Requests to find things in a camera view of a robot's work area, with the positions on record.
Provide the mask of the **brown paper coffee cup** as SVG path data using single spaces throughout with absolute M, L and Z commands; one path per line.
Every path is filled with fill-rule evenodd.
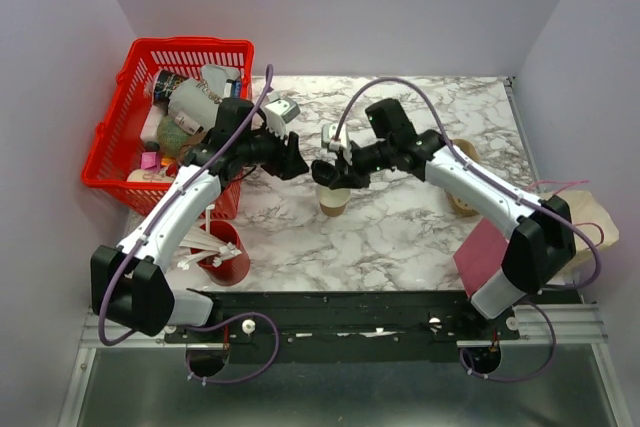
M 316 187 L 316 197 L 322 213 L 328 217 L 338 217 L 346 209 L 351 198 L 351 190 L 347 188 L 332 190 L 318 185 Z

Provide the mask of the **black plastic cup lid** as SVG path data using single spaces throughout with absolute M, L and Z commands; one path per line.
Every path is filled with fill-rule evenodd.
M 314 160 L 311 164 L 311 174 L 315 183 L 330 187 L 340 178 L 339 169 L 324 160 Z

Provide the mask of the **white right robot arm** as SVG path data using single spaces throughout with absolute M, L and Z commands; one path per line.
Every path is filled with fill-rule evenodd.
M 473 305 L 460 326 L 480 339 L 496 327 L 496 317 L 527 294 L 542 289 L 576 254 L 566 201 L 542 199 L 492 174 L 435 130 L 416 132 L 399 101 L 384 99 L 366 109 L 375 143 L 359 147 L 336 124 L 323 127 L 322 145 L 335 153 L 326 185 L 368 187 L 380 170 L 400 170 L 467 202 L 501 231 L 506 252 L 497 271 L 471 294 Z

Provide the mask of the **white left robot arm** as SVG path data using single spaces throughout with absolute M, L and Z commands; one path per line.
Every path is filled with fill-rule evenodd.
M 214 302 L 192 290 L 174 290 L 165 273 L 174 252 L 207 206 L 247 166 L 281 180 L 308 172 L 299 137 L 287 130 L 296 102 L 269 97 L 260 107 L 227 98 L 203 139 L 184 157 L 174 183 L 144 221 L 117 246 L 100 246 L 90 260 L 92 309 L 103 326 L 111 320 L 148 336 L 187 326 L 201 342 L 222 327 Z

